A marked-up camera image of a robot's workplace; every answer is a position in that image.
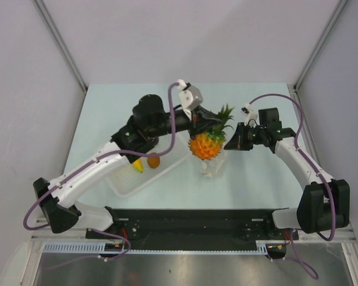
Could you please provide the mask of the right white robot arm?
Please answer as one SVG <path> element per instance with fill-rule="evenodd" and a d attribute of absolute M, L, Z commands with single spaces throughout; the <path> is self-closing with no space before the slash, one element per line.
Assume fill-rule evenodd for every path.
<path fill-rule="evenodd" d="M 325 172 L 297 142 L 296 133 L 284 128 L 277 108 L 254 111 L 242 107 L 246 119 L 239 122 L 225 150 L 250 151 L 263 145 L 277 155 L 292 172 L 303 190 L 297 208 L 279 209 L 264 222 L 264 234 L 279 238 L 285 229 L 300 229 L 306 234 L 334 232 L 349 224 L 350 186 Z"/>

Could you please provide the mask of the toy pineapple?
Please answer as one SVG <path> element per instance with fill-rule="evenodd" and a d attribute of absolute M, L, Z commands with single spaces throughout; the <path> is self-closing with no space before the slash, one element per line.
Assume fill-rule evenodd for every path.
<path fill-rule="evenodd" d="M 227 124 L 229 120 L 233 120 L 233 110 L 234 107 L 229 107 L 228 104 L 223 105 L 217 113 L 221 123 L 189 140 L 188 146 L 193 156 L 201 160 L 211 160 L 219 155 L 226 140 L 225 129 L 233 128 Z"/>

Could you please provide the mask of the clear zip top bag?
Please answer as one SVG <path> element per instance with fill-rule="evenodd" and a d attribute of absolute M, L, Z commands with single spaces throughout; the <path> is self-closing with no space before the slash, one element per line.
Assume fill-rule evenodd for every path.
<path fill-rule="evenodd" d="M 200 163 L 200 173 L 208 178 L 213 178 L 221 173 L 221 170 L 227 160 L 227 151 L 221 150 L 219 155 L 210 160 L 202 160 Z"/>

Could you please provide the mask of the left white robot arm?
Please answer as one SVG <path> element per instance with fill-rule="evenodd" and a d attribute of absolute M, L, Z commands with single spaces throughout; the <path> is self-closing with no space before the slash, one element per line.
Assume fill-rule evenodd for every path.
<path fill-rule="evenodd" d="M 169 111 L 165 111 L 160 96 L 143 96 L 132 109 L 126 125 L 86 162 L 51 181 L 44 178 L 34 181 L 36 205 L 41 208 L 53 233 L 60 234 L 83 223 L 84 228 L 97 229 L 107 238 L 117 236 L 120 224 L 108 210 L 85 204 L 79 206 L 77 200 L 112 171 L 142 157 L 169 154 L 177 132 L 187 131 L 194 139 L 222 124 L 220 114 L 203 108 L 197 95 L 185 98 L 190 100 L 189 105 L 177 110 L 169 103 Z"/>

